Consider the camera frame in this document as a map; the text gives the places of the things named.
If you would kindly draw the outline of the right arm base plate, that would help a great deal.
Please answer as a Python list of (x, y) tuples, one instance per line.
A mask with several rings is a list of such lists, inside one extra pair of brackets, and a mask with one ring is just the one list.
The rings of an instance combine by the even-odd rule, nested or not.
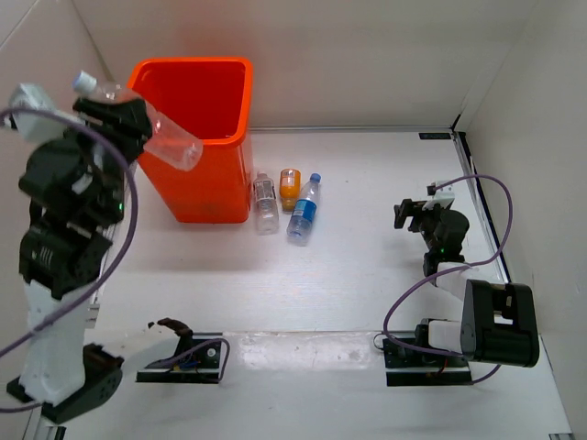
[(472, 382), (469, 363), (461, 357), (414, 352), (382, 338), (387, 387), (460, 386)]

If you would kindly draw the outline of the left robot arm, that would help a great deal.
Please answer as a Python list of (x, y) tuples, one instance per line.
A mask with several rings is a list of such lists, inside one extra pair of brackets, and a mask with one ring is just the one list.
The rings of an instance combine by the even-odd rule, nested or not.
[(122, 377), (123, 358), (84, 340), (93, 295), (122, 261), (105, 255), (107, 230), (135, 229), (138, 190), (132, 164), (151, 138), (147, 106), (139, 98), (103, 104), (80, 98), (76, 118), (51, 110), (6, 110), (14, 127), (51, 121), (30, 154), (18, 186), (30, 200), (29, 227), (18, 270), (28, 300), (28, 347), (21, 374), (6, 390), (21, 411), (39, 409), (64, 424), (106, 403)]

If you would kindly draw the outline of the clear bottle white cap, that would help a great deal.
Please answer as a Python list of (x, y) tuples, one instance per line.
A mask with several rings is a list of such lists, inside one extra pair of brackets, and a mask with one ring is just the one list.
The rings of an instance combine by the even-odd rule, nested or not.
[(203, 143), (187, 132), (171, 118), (158, 110), (139, 93), (115, 82), (98, 82), (87, 73), (80, 71), (72, 83), (73, 90), (82, 98), (102, 105), (126, 105), (142, 101), (145, 110), (139, 110), (150, 121), (151, 135), (146, 141), (145, 150), (180, 171), (190, 171), (203, 154)]

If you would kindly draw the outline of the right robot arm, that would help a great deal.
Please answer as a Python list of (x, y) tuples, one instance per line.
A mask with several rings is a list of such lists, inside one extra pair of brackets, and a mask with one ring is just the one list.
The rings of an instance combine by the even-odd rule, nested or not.
[(533, 292), (524, 284), (484, 276), (465, 262), (462, 242), (470, 223), (452, 203), (404, 199), (394, 210), (394, 227), (426, 243), (423, 272), (429, 282), (462, 302), (457, 321), (427, 318), (415, 330), (412, 355), (431, 367), (448, 353), (468, 361), (532, 368), (539, 358)]

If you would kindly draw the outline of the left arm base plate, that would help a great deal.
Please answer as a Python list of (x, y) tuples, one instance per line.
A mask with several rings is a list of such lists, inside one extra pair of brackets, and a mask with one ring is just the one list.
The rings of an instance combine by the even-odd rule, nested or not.
[(178, 343), (170, 357), (151, 361), (136, 373), (136, 383), (219, 384), (225, 376), (231, 346), (221, 333), (197, 334), (182, 321), (163, 318), (153, 326), (165, 327)]

